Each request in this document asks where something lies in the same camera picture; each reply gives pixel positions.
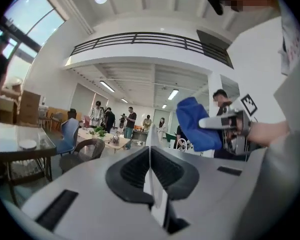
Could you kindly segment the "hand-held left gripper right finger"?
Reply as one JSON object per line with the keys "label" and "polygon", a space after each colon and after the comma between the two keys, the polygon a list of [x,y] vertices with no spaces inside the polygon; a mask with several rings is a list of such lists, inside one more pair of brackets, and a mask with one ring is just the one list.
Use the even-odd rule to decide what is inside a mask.
{"label": "hand-held left gripper right finger", "polygon": [[247,162],[152,147],[151,168],[166,187],[178,235],[234,235],[256,187],[263,150]]}

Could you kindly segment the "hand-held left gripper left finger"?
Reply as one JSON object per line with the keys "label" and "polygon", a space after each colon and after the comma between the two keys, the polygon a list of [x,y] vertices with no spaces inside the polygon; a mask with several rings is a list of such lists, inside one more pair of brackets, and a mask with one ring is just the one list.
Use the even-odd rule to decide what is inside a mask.
{"label": "hand-held left gripper left finger", "polygon": [[82,163],[34,193],[21,210],[35,220],[63,191],[78,196],[54,229],[67,240],[163,240],[166,232],[145,204],[121,200],[106,184],[106,171],[135,149]]}

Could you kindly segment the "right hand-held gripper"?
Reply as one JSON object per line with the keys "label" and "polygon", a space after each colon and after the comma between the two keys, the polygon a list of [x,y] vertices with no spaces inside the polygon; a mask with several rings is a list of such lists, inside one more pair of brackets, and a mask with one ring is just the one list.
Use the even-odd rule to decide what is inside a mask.
{"label": "right hand-held gripper", "polygon": [[233,155],[247,155],[250,152],[248,134],[255,122],[258,107],[249,94],[221,107],[222,116],[206,117],[198,121],[202,129],[223,130],[223,148]]}

